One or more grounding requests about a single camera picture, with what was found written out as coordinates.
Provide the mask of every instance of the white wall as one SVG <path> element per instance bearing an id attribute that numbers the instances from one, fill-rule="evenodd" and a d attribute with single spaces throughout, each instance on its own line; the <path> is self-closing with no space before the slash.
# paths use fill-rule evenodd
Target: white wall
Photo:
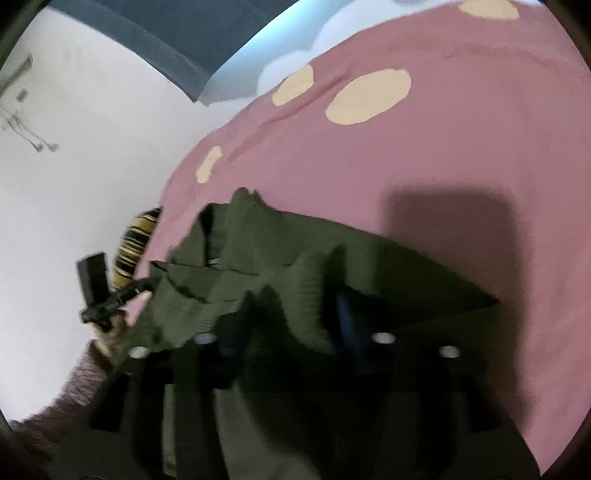
<path id="1" fill-rule="evenodd" d="M 32 70 L 0 105 L 60 146 L 37 154 L 0 129 L 4 413 L 28 416 L 59 392 L 90 338 L 78 318 L 75 261 L 100 250 L 111 256 L 129 219 L 157 204 L 172 169 L 203 136 L 353 33 L 448 1 L 300 0 L 212 77 L 201 98 L 207 106 L 116 42 L 41 12 L 0 72 L 6 77 L 33 55 Z M 29 97 L 19 104 L 22 88 Z"/>

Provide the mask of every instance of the bed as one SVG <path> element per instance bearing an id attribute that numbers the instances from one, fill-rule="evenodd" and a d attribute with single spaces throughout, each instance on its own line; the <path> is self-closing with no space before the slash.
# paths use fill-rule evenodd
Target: bed
<path id="1" fill-rule="evenodd" d="M 490 381 L 544 472 L 591 406 L 590 127 L 591 74 L 546 8 L 467 0 L 387 21 L 195 146 L 136 276 L 242 186 L 414 248 L 505 306 Z"/>

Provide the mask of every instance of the cream polka dot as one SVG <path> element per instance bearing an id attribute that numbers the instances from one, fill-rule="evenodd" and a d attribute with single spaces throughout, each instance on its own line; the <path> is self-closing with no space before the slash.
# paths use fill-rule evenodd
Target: cream polka dot
<path id="1" fill-rule="evenodd" d="M 468 0 L 460 5 L 460 10 L 478 18 L 495 20 L 519 18 L 519 10 L 509 0 Z"/>
<path id="2" fill-rule="evenodd" d="M 291 102 L 314 85 L 314 69 L 312 65 L 289 75 L 271 98 L 273 105 L 281 106 Z"/>
<path id="3" fill-rule="evenodd" d="M 404 100 L 411 86 L 406 70 L 378 70 L 350 82 L 326 109 L 326 118 L 337 125 L 366 122 Z"/>
<path id="4" fill-rule="evenodd" d="M 197 181 L 199 183 L 205 183 L 209 180 L 209 177 L 212 175 L 212 168 L 221 156 L 222 149 L 220 147 L 213 147 L 209 151 L 195 172 L 195 176 L 197 177 Z"/>

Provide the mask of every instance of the striped cushion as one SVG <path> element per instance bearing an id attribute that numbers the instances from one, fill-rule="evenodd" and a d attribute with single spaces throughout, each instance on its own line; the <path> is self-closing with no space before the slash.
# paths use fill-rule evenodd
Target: striped cushion
<path id="1" fill-rule="evenodd" d="M 123 288 L 133 279 L 135 268 L 156 228 L 161 211 L 159 207 L 138 215 L 126 230 L 113 262 L 111 283 L 114 288 Z"/>

